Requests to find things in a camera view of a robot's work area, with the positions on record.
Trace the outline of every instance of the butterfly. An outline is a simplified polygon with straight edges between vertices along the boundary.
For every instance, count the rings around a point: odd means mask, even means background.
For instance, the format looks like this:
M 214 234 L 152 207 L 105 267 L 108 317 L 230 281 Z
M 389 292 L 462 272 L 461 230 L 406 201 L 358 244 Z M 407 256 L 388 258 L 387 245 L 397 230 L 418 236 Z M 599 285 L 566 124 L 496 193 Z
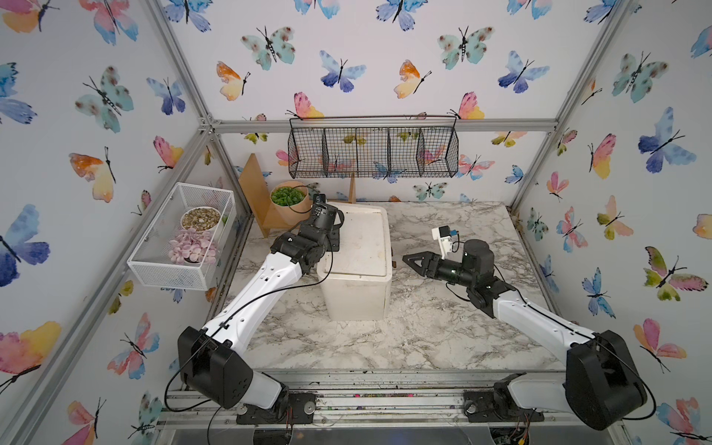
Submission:
M 376 18 L 386 21 L 393 16 L 393 23 L 398 19 L 398 24 L 403 31 L 409 31 L 415 27 L 415 19 L 410 15 L 416 9 L 427 3 L 428 0 L 388 0 L 376 8 Z
M 701 436 L 700 432 L 700 405 L 697 399 L 677 399 L 679 412 L 667 403 L 660 405 L 656 411 L 658 419 L 665 425 L 677 430 L 674 432 L 678 439 L 673 445 L 702 445 L 703 441 L 710 441 L 712 436 Z
M 423 83 L 425 78 L 432 73 L 432 71 L 428 71 L 426 75 L 420 77 L 420 73 L 415 66 L 413 66 L 413 63 L 406 59 L 401 65 L 401 70 L 399 72 L 403 83 L 400 83 L 396 88 L 393 88 L 393 91 L 395 91 L 396 96 L 398 96 L 399 99 L 415 94 L 415 92 L 418 91 L 418 88 L 420 88 L 420 84 Z
M 378 161 L 373 162 L 376 166 L 376 172 L 373 174 L 373 179 L 388 179 L 390 184 L 395 184 L 398 182 L 398 176 L 404 174 L 406 169 L 403 170 L 388 170 L 388 167 L 381 164 Z
M 566 144 L 569 142 L 573 141 L 576 139 L 576 135 L 578 135 L 578 131 L 576 130 L 571 130 L 567 128 L 564 130 L 564 134 L 561 136 L 559 139 L 559 145 L 556 147 L 556 155 L 561 156 L 563 153 L 568 150 L 568 147 L 566 147 Z
M 40 214 L 32 204 L 27 204 L 15 222 L 10 225 L 5 236 L 0 236 L 0 288 L 7 286 L 20 274 L 17 263 L 22 260 L 35 266 L 47 261 L 49 244 L 45 242 L 28 243 L 39 233 Z
M 183 149 L 181 147 L 174 147 L 168 143 L 165 139 L 160 136 L 156 136 L 153 139 L 153 147 L 158 152 L 158 155 L 163 159 L 166 165 L 158 166 L 158 172 L 163 170 L 172 169 L 178 163 L 178 160 L 183 156 Z
M 175 301 L 176 303 L 180 303 L 183 300 L 184 289 L 161 288 L 161 290 L 165 290 L 168 293 L 172 293 L 173 301 Z
M 169 0 L 171 3 L 163 8 L 168 20 L 175 23 L 183 19 L 185 13 L 185 23 L 188 24 L 188 19 L 198 28 L 198 31 L 204 33 L 210 31 L 210 23 L 203 14 L 208 6 L 213 3 L 213 0 Z
M 536 80 L 549 72 L 548 66 L 529 68 L 532 63 L 534 63 L 534 61 L 530 62 L 529 60 L 527 60 L 526 64 L 522 63 L 522 59 L 519 58 L 517 52 L 510 51 L 509 61 L 506 65 L 506 68 L 509 70 L 509 74 L 503 75 L 497 79 L 499 86 L 507 88 L 509 85 L 514 84 L 515 93 L 524 93 L 529 89 L 527 80 Z
M 467 56 L 467 60 L 470 63 L 478 63 L 482 60 L 482 57 L 487 51 L 487 45 L 482 42 L 489 40 L 494 33 L 494 28 L 489 26 L 487 28 L 478 29 L 465 37 L 470 27 L 465 28 L 465 32 L 462 32 L 460 28 L 457 29 L 460 31 L 462 39 L 451 34 L 438 37 L 438 44 L 443 50 L 441 55 L 442 61 L 445 64 L 445 69 L 448 70 L 455 68 L 458 59 L 464 63 L 465 56 Z
M 290 26 L 279 28 L 274 31 L 271 36 L 267 37 L 267 27 L 265 32 L 257 31 L 262 35 L 264 41 L 257 36 L 242 36 L 242 44 L 252 51 L 252 59 L 262 67 L 263 70 L 269 71 L 272 66 L 272 58 L 275 63 L 277 57 L 284 63 L 291 64 L 294 61 L 294 46 L 287 43 L 288 40 L 294 37 L 294 30 Z
M 521 9 L 522 6 L 524 6 L 524 9 L 527 9 L 529 7 L 529 4 L 532 5 L 532 17 L 534 20 L 538 19 L 541 16 L 546 15 L 547 12 L 551 11 L 551 6 L 552 6 L 552 0 L 508 0 L 509 3 L 507 4 L 507 11 L 509 11 L 509 14 L 514 15 Z
M 109 147 L 104 147 L 104 159 L 105 161 L 102 161 L 87 155 L 69 154 L 69 163 L 72 165 L 74 172 L 80 178 L 86 179 L 87 182 L 94 181 L 94 186 L 92 187 L 94 199 L 111 202 L 114 197 L 116 177 L 114 177 L 114 172 L 111 170 Z
M 712 26 L 703 29 L 697 41 L 690 48 L 692 58 L 702 56 L 704 53 L 712 49 Z
M 445 187 L 447 187 L 447 182 L 441 182 L 435 185 L 432 185 L 432 182 L 430 182 L 426 187 L 414 185 L 413 190 L 415 190 L 415 196 L 418 198 L 418 201 L 425 201 L 427 197 L 433 197 L 435 199 L 442 198 L 445 194 Z
M 0 372 L 13 374 L 0 383 L 0 394 L 18 378 L 40 368 L 61 332 L 59 323 L 48 321 L 35 330 L 26 330 L 21 334 L 0 333 Z
M 698 291 L 707 289 L 707 281 L 697 275 L 675 273 L 675 271 L 687 269 L 687 267 L 677 267 L 677 262 L 680 260 L 679 256 L 675 260 L 675 265 L 672 266 L 672 269 L 668 270 L 667 266 L 665 266 L 665 260 L 658 249 L 648 246 L 645 250 L 648 252 L 648 264 L 653 270 L 643 268 L 646 276 L 644 286 L 658 288 L 659 300 L 665 301 L 674 298 L 675 301 L 680 301 L 680 294 L 677 293 L 675 288 Z
M 549 226 L 544 224 L 544 221 L 541 220 L 541 215 L 539 215 L 534 210 L 534 207 L 532 207 L 531 211 L 529 212 L 529 221 L 527 221 L 527 230 L 534 231 L 534 239 L 536 241 L 541 241 L 541 238 L 544 237 L 544 234 L 549 231 Z
M 477 95 L 474 91 L 465 93 L 465 95 L 462 96 L 462 101 L 460 102 L 460 110 L 458 112 L 451 108 L 448 114 L 457 116 L 458 119 L 485 118 L 485 113 L 483 113 L 482 110 L 480 110 L 480 107 L 477 106 Z
M 544 276 L 546 282 L 549 283 L 549 288 L 554 292 L 559 293 L 559 286 L 556 285 L 554 278 L 552 278 L 556 275 L 554 275 L 554 270 L 551 269 L 551 255 L 546 256 L 544 266 L 540 264 L 539 269 L 541 270 L 541 274 Z
M 126 340 L 119 340 L 128 343 L 130 348 L 112 358 L 106 369 L 113 370 L 117 375 L 121 375 L 128 367 L 130 379 L 140 379 L 143 377 L 143 374 L 146 373 L 146 367 L 143 363 L 146 354 L 158 349 L 158 342 L 160 340 L 157 333 L 149 335 L 148 331 L 150 329 L 151 322 L 148 320 L 148 314 L 144 313 L 136 327 L 136 337 L 134 341 L 131 341 L 126 333 L 124 333 Z
M 695 162 L 697 155 L 690 153 L 672 141 L 680 139 L 680 130 L 672 134 L 672 107 L 663 111 L 663 115 L 655 124 L 655 136 L 641 136 L 638 141 L 638 150 L 641 154 L 650 153 L 650 157 L 645 162 L 645 168 L 651 173 L 658 173 L 663 169 L 663 158 L 670 165 L 687 165 Z
M 498 131 L 498 136 L 492 139 L 492 145 L 499 145 L 504 142 L 505 147 L 514 147 L 515 145 L 517 145 L 517 141 L 515 141 L 514 139 L 519 139 L 520 137 L 526 134 L 526 131 Z
M 243 168 L 243 167 L 239 167 L 239 166 L 236 165 L 236 166 L 235 166 L 235 170 L 237 170 L 238 173 L 242 173 L 242 172 L 244 171 L 244 168 Z M 270 174 L 272 174 L 272 172 L 262 172 L 262 177 L 265 177 L 265 178 L 266 178 L 266 177 L 269 176 Z
M 574 208 L 571 207 L 569 211 L 564 214 L 564 219 L 559 221 L 556 226 L 556 233 L 564 236 L 564 250 L 568 253 L 573 252 L 573 246 L 576 247 L 586 247 L 588 246 L 588 241 L 583 235 L 576 230 L 579 226 L 582 226 L 581 221 L 574 226 Z
M 96 426 L 99 422 L 99 410 L 106 403 L 101 401 L 99 397 L 99 403 L 96 406 L 96 412 L 92 416 L 89 411 L 76 400 L 69 404 L 67 407 L 67 414 L 69 414 L 69 421 L 75 425 L 85 425 L 82 429 L 74 433 L 72 437 L 62 442 L 62 445 L 91 445 L 94 443 L 94 439 L 99 439 L 99 435 L 96 432 Z
M 620 212 L 616 213 L 616 210 L 616 197 L 611 195 L 608 199 L 608 204 L 606 204 L 606 213 L 599 213 L 596 217 L 598 224 L 606 226 L 603 229 L 603 235 L 606 239 L 614 239 L 616 232 L 620 236 L 631 236 L 633 234 L 633 229 L 620 221 L 623 216 Z
M 611 14 L 613 6 L 616 5 L 616 0 L 601 0 L 600 5 L 591 6 L 586 10 L 586 17 L 583 18 L 584 21 L 588 23 L 593 23 L 598 19 L 601 19 L 598 24 L 601 24 L 606 17 Z
M 38 0 L 6 0 L 3 1 L 0 8 L 7 9 L 2 15 L 5 24 L 16 33 L 30 33 L 35 27 L 42 32 L 42 18 L 47 13 L 48 9 L 56 9 L 54 6 L 49 6 L 47 0 L 44 4 L 39 4 Z
M 462 178 L 470 174 L 470 179 L 473 181 L 482 178 L 484 175 L 483 170 L 487 170 L 489 167 L 494 165 L 494 161 L 482 161 L 477 162 L 480 159 L 479 156 L 475 156 L 475 162 L 470 162 L 470 158 L 465 155 L 460 155 L 459 167 L 455 176 Z
M 607 292 L 601 293 L 601 269 L 596 267 L 596 273 L 593 275 L 593 282 L 589 281 L 588 278 L 584 278 L 581 284 L 583 285 L 583 290 L 589 293 L 589 295 L 587 295 L 587 297 L 590 297 L 590 300 L 588 301 L 588 310 L 591 312 L 591 315 L 598 315 L 598 310 L 600 308 L 606 314 L 616 318 L 616 315 L 613 313 L 613 309 L 611 309 L 611 305 L 608 304 L 605 298 L 603 298 L 608 296 L 606 295 Z
M 712 239 L 712 215 L 697 215 L 697 225 L 692 228 L 692 231 L 700 238 Z
M 329 88 L 334 88 L 334 85 L 338 83 L 341 91 L 349 93 L 354 89 L 354 84 L 351 83 L 351 80 L 358 79 L 366 72 L 366 65 L 350 66 L 344 69 L 344 65 L 348 60 L 339 64 L 324 50 L 319 51 L 319 56 L 321 57 L 321 66 L 329 71 L 327 75 L 321 78 L 321 81 Z
M 311 104 L 311 101 L 304 93 L 294 93 L 294 108 L 297 110 L 297 112 L 291 112 L 287 110 L 287 113 L 299 117 L 300 119 L 310 117 L 324 117 L 324 113 L 314 108 L 314 106 Z
M 21 124 L 29 124 L 32 118 L 37 116 L 32 107 L 20 100 L 8 99 L 9 96 L 17 94 L 17 91 L 12 89 L 17 76 L 16 65 L 14 62 L 0 65 L 0 112 Z
M 116 115 L 121 116 L 119 109 L 124 111 L 133 110 L 133 99 L 129 95 L 129 90 L 119 83 L 119 72 L 113 66 L 108 66 L 101 75 L 99 87 L 94 80 L 91 85 L 82 83 L 94 90 L 99 96 L 85 94 L 74 102 L 74 107 L 78 112 L 87 116 L 94 116 L 97 125 L 114 133 L 121 131 L 119 120 Z
M 588 172 L 590 173 L 591 169 L 593 169 L 599 178 L 608 178 L 608 175 L 611 174 L 611 154 L 615 146 L 616 135 L 611 135 L 610 133 L 603 138 L 603 141 L 595 151 L 593 150 L 593 144 L 590 144 L 588 149 L 591 152 L 591 165 L 588 167 Z
M 116 46 L 116 31 L 119 29 L 133 41 L 138 37 L 138 25 L 124 11 L 129 8 L 129 0 L 79 0 L 87 11 L 96 10 L 94 29 L 104 42 Z
M 158 420 L 158 416 L 163 410 L 163 403 L 158 397 L 154 397 L 151 400 L 151 393 L 146 391 L 141 397 L 141 404 L 138 408 L 138 426 L 131 425 L 135 431 L 131 433 L 131 436 L 138 433 L 131 445 L 151 445 L 153 443 L 153 429 L 156 427 L 153 422 Z
M 264 114 L 258 114 L 257 117 L 255 117 L 255 120 L 258 121 L 264 121 L 267 120 L 267 116 Z M 257 141 L 261 140 L 262 142 L 267 142 L 267 134 L 265 133 L 250 133 L 249 135 L 245 136 L 245 139 L 252 141 L 253 144 L 257 145 Z
M 235 100 L 245 93 L 245 84 L 247 83 L 247 78 L 250 77 L 249 72 L 243 79 L 238 73 L 232 71 L 232 68 L 219 61 L 217 73 L 220 80 L 227 84 L 220 88 L 220 94 L 225 96 L 227 100 Z
M 114 298 L 114 302 L 111 303 L 111 306 L 109 307 L 109 311 L 107 312 L 109 315 L 116 314 L 116 312 L 119 311 L 121 308 L 121 296 L 128 297 L 133 293 L 133 280 L 128 280 L 126 283 L 124 283 L 124 286 L 122 286 L 121 290 L 119 290 L 119 293 L 116 295 L 116 298 Z
M 524 178 L 524 172 L 522 172 L 522 169 L 517 167 L 516 165 L 512 166 L 512 176 L 507 176 L 504 178 L 504 182 L 507 184 L 516 184 L 517 182 L 521 181 L 522 178 Z
M 568 186 L 568 179 L 564 179 L 563 181 L 561 181 L 561 183 L 559 183 L 559 172 L 553 172 L 551 174 L 551 179 L 546 182 L 546 188 L 549 189 L 549 194 L 552 194 L 557 197 L 559 201 L 561 201 L 561 196 L 559 196 L 559 193 L 561 193 L 561 191 Z
M 661 347 L 658 347 L 658 340 L 660 338 L 660 323 L 657 321 L 651 318 L 646 318 L 643 325 L 635 325 L 633 327 L 633 331 L 635 332 L 635 338 L 637 338 L 641 344 L 641 348 L 645 349 L 655 360 L 658 361 L 660 364 L 660 370 L 663 373 L 665 373 L 665 370 L 670 372 L 670 369 L 663 365 L 660 357 L 687 358 L 687 351 L 678 345 L 665 343 Z
M 163 80 L 163 83 L 160 83 L 158 80 L 146 78 L 146 82 L 156 96 L 163 98 L 163 106 L 161 107 L 163 114 L 166 116 L 172 115 L 173 107 L 179 112 L 185 111 L 185 102 L 178 97 L 183 94 L 178 80 L 173 82 L 171 86 L 168 86 L 168 80 Z
M 319 3 L 322 14 L 324 14 L 324 17 L 327 19 L 331 19 L 333 16 L 338 14 L 339 9 L 341 9 L 341 6 L 339 6 L 339 0 L 316 1 Z M 302 15 L 306 15 L 313 2 L 314 0 L 294 0 L 294 6 L 297 8 L 297 11 L 302 13 Z
M 635 71 L 633 71 L 635 56 L 626 54 L 621 58 L 621 72 L 616 75 L 613 82 L 613 96 L 619 95 L 623 90 L 626 93 L 630 91 L 630 99 L 635 103 L 650 93 L 653 88 L 651 78 L 660 78 L 667 72 L 667 62 L 651 62 L 643 66 L 650 53 L 645 57 L 643 57 L 643 54 L 640 54 L 640 64 Z
M 603 91 L 603 88 L 596 89 L 596 79 L 593 78 L 593 79 L 589 80 L 589 82 L 588 82 L 588 84 L 587 84 L 587 87 L 586 87 L 586 89 L 585 89 L 584 91 L 585 91 L 586 93 L 590 93 L 590 94 L 588 95 L 588 97 L 586 98 L 586 100 L 584 100 L 583 102 L 581 102 L 581 105 L 585 104 L 586 102 L 588 102 L 588 100 L 589 100 L 590 98 L 592 98 L 592 97 L 595 96 L 596 94 L 598 94 L 598 93 L 600 93 L 601 91 Z

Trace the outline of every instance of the white plastic box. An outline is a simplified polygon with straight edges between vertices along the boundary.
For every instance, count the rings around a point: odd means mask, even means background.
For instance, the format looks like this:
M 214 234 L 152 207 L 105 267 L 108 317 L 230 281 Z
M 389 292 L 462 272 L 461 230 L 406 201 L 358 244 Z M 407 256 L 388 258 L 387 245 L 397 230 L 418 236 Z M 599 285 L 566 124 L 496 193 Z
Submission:
M 331 203 L 344 212 L 340 250 L 329 277 L 320 284 L 332 320 L 381 320 L 388 313 L 393 278 L 386 209 Z M 327 252 L 317 265 L 321 280 L 331 265 Z

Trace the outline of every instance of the floor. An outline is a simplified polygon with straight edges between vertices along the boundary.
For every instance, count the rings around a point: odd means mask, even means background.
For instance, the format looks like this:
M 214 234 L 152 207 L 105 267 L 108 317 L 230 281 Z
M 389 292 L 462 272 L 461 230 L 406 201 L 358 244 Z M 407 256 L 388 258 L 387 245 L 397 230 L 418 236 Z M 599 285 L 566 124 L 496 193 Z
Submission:
M 488 242 L 504 278 L 546 306 L 505 206 L 500 202 L 382 202 L 397 267 L 388 316 L 336 322 L 319 286 L 288 291 L 252 338 L 244 357 L 255 368 L 562 370 L 546 349 L 505 323 L 458 300 L 444 282 L 418 276 L 406 253 L 438 251 L 431 228 L 449 225 L 461 240 Z M 263 239 L 252 227 L 229 295 L 236 295 L 264 262 L 279 231 Z M 450 259 L 460 261 L 461 253 Z M 316 280 L 312 276 L 300 283 Z M 461 286 L 455 286 L 465 295 Z

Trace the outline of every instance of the flower pot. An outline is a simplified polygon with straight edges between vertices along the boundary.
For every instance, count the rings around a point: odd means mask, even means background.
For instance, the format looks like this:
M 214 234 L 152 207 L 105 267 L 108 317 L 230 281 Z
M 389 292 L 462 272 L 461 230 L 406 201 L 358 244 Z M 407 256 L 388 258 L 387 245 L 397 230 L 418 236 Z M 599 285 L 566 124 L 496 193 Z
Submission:
M 281 188 L 281 187 L 296 187 L 296 186 L 301 186 L 298 188 L 301 192 L 304 193 L 304 199 L 302 199 L 301 202 L 294 204 L 292 206 L 278 206 L 274 202 L 272 202 L 272 193 L 274 193 L 275 190 Z M 311 198 L 309 197 L 309 189 L 302 184 L 299 181 L 287 181 L 283 182 L 281 184 L 278 184 L 277 187 L 274 187 L 272 190 L 269 192 L 270 196 L 270 203 L 272 204 L 272 207 L 277 210 L 277 213 L 279 216 L 281 216 L 282 220 L 289 224 L 290 226 L 293 226 L 294 224 L 297 224 L 299 221 L 304 221 L 305 219 L 309 218 L 309 210 L 311 209 L 312 201 Z

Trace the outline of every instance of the black cable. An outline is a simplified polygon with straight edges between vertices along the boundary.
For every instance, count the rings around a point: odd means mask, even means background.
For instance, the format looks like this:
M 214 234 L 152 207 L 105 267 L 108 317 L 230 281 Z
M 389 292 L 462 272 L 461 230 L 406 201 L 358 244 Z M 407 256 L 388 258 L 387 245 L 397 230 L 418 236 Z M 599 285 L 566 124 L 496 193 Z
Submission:
M 213 419 L 215 419 L 215 416 L 218 414 L 218 411 L 220 411 L 220 408 L 222 407 L 218 407 L 218 409 L 215 410 L 213 417 L 211 417 L 210 422 L 208 422 L 208 429 L 205 430 L 205 439 L 208 441 L 208 445 L 210 445 L 210 424 L 213 423 Z
M 505 281 L 505 279 L 504 279 L 504 276 L 502 275 L 502 272 L 499 270 L 499 267 L 497 267 L 496 264 L 494 265 L 494 267 L 495 267 L 495 269 L 497 269 L 497 271 L 499 272 L 499 275 L 502 277 L 502 281 L 504 281 L 504 283 L 507 283 L 507 282 Z M 611 351 L 610 349 L 608 349 L 608 347 L 606 347 L 606 345 L 602 344 L 602 343 L 601 343 L 600 341 L 598 341 L 595 337 L 589 337 L 589 336 L 586 335 L 586 334 L 582 334 L 582 333 L 578 332 L 576 329 L 573 329 L 573 328 L 571 328 L 570 326 L 566 326 L 564 323 L 561 323 L 559 320 L 556 320 L 555 318 L 550 317 L 549 315 L 546 315 L 546 314 L 544 314 L 543 312 L 541 312 L 540 310 L 538 310 L 537 308 L 533 307 L 533 306 L 530 305 L 526 300 L 524 300 L 524 297 L 522 296 L 522 293 L 519 291 L 519 289 L 517 289 L 517 288 L 515 288 L 515 289 L 516 289 L 517 293 L 519 294 L 519 298 L 521 298 L 522 301 L 524 301 L 525 306 L 526 306 L 527 308 L 533 309 L 533 310 L 534 310 L 535 312 L 537 312 L 539 315 L 542 315 L 542 316 L 548 318 L 549 320 L 553 321 L 554 323 L 557 323 L 558 325 L 563 326 L 564 328 L 570 330 L 571 332 L 573 332 L 573 333 L 575 333 L 575 334 L 578 334 L 578 335 L 580 335 L 580 336 L 582 336 L 582 337 L 584 337 L 584 338 L 587 338 L 587 339 L 589 339 L 589 340 L 593 340 L 593 342 L 595 342 L 597 345 L 599 345 L 600 347 L 602 347 L 603 349 L 605 349 L 606 351 L 608 351 L 608 353 L 609 353 L 610 355 L 612 355 L 613 357 L 615 357 L 615 358 L 621 363 L 621 365 L 623 365 L 623 366 L 625 366 L 626 368 L 628 368 L 628 370 L 629 370 L 630 372 L 632 372 L 633 375 L 634 375 L 638 380 L 640 380 L 640 382 L 643 384 L 643 386 L 644 386 L 645 389 L 647 390 L 648 394 L 650 394 L 650 398 L 652 399 L 652 402 L 653 402 L 653 409 L 652 409 L 652 411 L 650 411 L 650 413 L 649 413 L 648 415 L 646 415 L 646 416 L 642 416 L 642 417 L 623 417 L 623 418 L 622 418 L 623 420 L 645 420 L 645 419 L 650 419 L 651 417 L 653 417 L 653 416 L 655 415 L 655 411 L 657 410 L 657 406 L 658 406 L 658 404 L 657 404 L 657 402 L 656 402 L 656 400 L 655 400 L 655 396 L 653 395 L 653 392 L 650 390 L 650 387 L 649 387 L 648 384 L 645 382 L 645 380 L 643 380 L 643 379 L 640 377 L 640 375 L 638 375 L 638 373 L 633 369 L 633 367 L 631 367 L 630 365 L 628 365 L 622 358 L 618 357 L 618 355 L 616 355 L 615 352 L 613 352 L 613 351 Z
M 331 252 L 331 240 L 330 240 L 329 238 L 326 238 L 326 242 L 329 243 L 329 252 Z M 217 335 L 218 332 L 220 332 L 220 329 L 223 329 L 224 326 L 225 326 L 230 320 L 232 320 L 232 318 L 233 318 L 235 315 L 237 315 L 238 312 L 240 312 L 241 310 L 243 310 L 244 308 L 246 308 L 246 307 L 249 306 L 250 304 L 254 303 L 255 301 L 259 300 L 260 298 L 266 297 L 267 295 L 270 295 L 270 294 L 272 294 L 272 293 L 281 292 L 282 290 L 307 288 L 307 287 L 309 287 L 309 286 L 316 286 L 317 284 L 321 284 L 326 278 L 329 277 L 329 275 L 331 274 L 331 269 L 332 269 L 333 267 L 334 267 L 334 253 L 332 252 L 332 253 L 331 253 L 331 265 L 329 266 L 329 271 L 326 273 L 326 275 L 324 276 L 324 278 L 322 278 L 320 281 L 317 281 L 316 283 L 311 283 L 311 284 L 302 284 L 302 285 L 299 285 L 299 286 L 291 286 L 291 287 L 287 287 L 287 288 L 279 288 L 279 289 L 275 289 L 275 290 L 270 290 L 270 291 L 267 292 L 267 293 L 263 293 L 262 295 L 253 298 L 252 300 L 250 300 L 250 301 L 248 301 L 247 303 L 243 304 L 238 310 L 236 310 L 235 312 L 233 312 L 232 314 L 230 314 L 230 316 L 227 318 L 227 320 L 225 320 L 224 322 L 220 323 L 220 326 L 215 330 L 215 332 L 213 333 L 213 335 L 211 335 L 210 337 L 208 337 L 208 339 L 205 340 L 202 345 L 198 346 L 198 349 L 196 349 L 196 351 L 193 352 L 193 355 L 191 355 L 191 356 L 188 358 L 188 360 L 186 360 L 186 362 L 183 364 L 183 366 L 181 366 L 181 367 L 175 372 L 175 374 L 173 374 L 173 377 L 171 377 L 171 379 L 168 381 L 168 383 L 166 383 L 165 391 L 163 391 L 163 406 L 166 407 L 166 408 L 168 408 L 168 411 L 171 411 L 171 412 L 185 412 L 185 411 L 188 411 L 189 409 L 193 409 L 193 408 L 195 408 L 195 407 L 199 407 L 200 405 L 202 405 L 202 404 L 204 404 L 204 403 L 210 402 L 210 399 L 205 399 L 204 401 L 199 402 L 199 403 L 196 403 L 195 405 L 192 405 L 192 406 L 187 407 L 187 408 L 173 409 L 173 408 L 171 408 L 171 407 L 168 406 L 168 387 L 171 385 L 171 383 L 173 382 L 173 380 L 175 380 L 175 378 L 178 377 L 178 374 L 180 374 L 180 372 L 183 370 L 183 368 L 185 368 L 186 365 L 188 365 L 188 363 L 190 363 L 190 362 L 193 360 L 193 358 L 194 358 L 196 355 L 198 355 L 198 353 L 203 349 L 203 347 L 205 347 L 205 345 L 207 345 L 208 342 L 209 342 L 210 340 L 212 340 L 212 338 L 215 337 L 215 335 Z

